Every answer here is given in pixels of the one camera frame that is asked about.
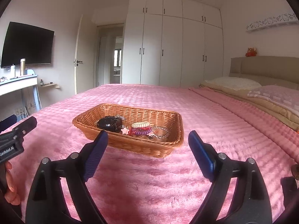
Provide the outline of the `person's left hand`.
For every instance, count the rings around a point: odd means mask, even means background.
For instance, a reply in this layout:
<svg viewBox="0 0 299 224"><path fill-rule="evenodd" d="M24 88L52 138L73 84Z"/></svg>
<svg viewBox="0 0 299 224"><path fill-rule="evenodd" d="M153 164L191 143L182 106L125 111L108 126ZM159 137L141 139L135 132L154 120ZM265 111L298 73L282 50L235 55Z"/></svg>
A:
<svg viewBox="0 0 299 224"><path fill-rule="evenodd" d="M17 187L15 185L14 179L10 170L13 168L10 162L5 163L6 168L6 180L7 180L7 192L5 193L4 197L6 201L14 206L20 205L21 200L20 196L17 194Z"/></svg>

